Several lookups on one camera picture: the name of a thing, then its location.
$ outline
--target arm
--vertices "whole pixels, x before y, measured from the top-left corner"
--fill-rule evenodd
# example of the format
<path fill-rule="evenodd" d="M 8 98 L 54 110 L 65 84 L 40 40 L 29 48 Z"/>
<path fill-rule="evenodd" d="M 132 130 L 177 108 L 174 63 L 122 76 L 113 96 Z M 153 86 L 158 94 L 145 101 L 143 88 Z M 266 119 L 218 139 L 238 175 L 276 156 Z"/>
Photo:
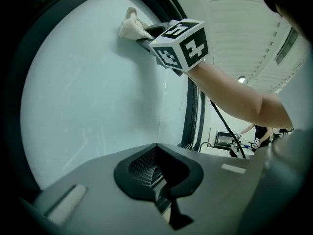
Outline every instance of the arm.
<path fill-rule="evenodd" d="M 255 125 L 252 123 L 251 125 L 249 125 L 246 129 L 244 129 L 243 131 L 241 131 L 241 134 L 247 133 L 248 131 L 250 131 Z"/>
<path fill-rule="evenodd" d="M 273 128 L 267 128 L 268 131 L 266 131 L 266 133 L 264 134 L 264 136 L 260 139 L 260 143 L 262 143 L 263 141 L 265 141 L 266 139 L 268 139 L 272 132 L 273 132 Z"/>
<path fill-rule="evenodd" d="M 215 104 L 235 118 L 274 128 L 292 128 L 276 94 L 260 94 L 203 61 L 187 75 Z"/>

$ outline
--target person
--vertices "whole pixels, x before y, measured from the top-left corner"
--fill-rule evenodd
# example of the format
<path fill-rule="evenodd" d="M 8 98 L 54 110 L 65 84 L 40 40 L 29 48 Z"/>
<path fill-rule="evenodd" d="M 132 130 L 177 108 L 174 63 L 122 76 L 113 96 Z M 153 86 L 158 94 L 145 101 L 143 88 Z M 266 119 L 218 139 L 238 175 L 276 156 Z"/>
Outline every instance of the person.
<path fill-rule="evenodd" d="M 262 127 L 259 125 L 251 124 L 246 129 L 242 130 L 238 136 L 249 132 L 255 127 L 254 144 L 252 145 L 252 151 L 256 151 L 260 147 L 268 146 L 270 143 L 270 137 L 273 133 L 273 128 Z"/>
<path fill-rule="evenodd" d="M 305 9 L 311 8 L 311 0 L 265 0 L 265 3 L 312 42 L 311 18 L 305 13 Z M 187 75 L 216 105 L 233 117 L 258 126 L 307 130 L 313 127 L 312 64 L 311 53 L 279 95 L 257 92 L 206 61 Z"/>

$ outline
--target ceiling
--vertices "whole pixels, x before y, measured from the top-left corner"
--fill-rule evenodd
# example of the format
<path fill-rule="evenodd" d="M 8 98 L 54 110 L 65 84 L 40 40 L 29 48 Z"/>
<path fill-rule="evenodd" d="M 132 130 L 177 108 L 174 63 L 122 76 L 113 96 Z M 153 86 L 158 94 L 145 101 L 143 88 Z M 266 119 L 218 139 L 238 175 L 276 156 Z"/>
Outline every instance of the ceiling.
<path fill-rule="evenodd" d="M 208 62 L 236 79 L 245 76 L 245 83 L 258 91 L 279 91 L 308 53 L 307 42 L 299 36 L 276 63 L 291 26 L 263 0 L 178 1 L 189 18 L 207 22 Z"/>

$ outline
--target ceiling light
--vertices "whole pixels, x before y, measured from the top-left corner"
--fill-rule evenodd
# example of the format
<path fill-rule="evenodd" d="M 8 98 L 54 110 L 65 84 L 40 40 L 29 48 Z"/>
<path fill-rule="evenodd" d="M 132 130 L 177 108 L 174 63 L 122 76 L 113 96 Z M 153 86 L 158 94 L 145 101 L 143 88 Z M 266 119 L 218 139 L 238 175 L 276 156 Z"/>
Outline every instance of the ceiling light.
<path fill-rule="evenodd" d="M 238 82 L 239 82 L 239 83 L 243 83 L 243 82 L 245 82 L 245 80 L 246 80 L 246 77 L 245 77 L 245 76 L 240 76 L 240 77 L 238 78 Z"/>

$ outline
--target black and white cube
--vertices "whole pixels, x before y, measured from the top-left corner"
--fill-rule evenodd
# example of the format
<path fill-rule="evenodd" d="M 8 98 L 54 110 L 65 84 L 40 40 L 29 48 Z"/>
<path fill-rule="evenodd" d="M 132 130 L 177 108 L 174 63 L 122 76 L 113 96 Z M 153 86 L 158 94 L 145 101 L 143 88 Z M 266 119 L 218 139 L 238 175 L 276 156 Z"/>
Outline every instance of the black and white cube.
<path fill-rule="evenodd" d="M 187 72 L 208 54 L 205 22 L 184 19 L 149 45 L 166 67 Z"/>

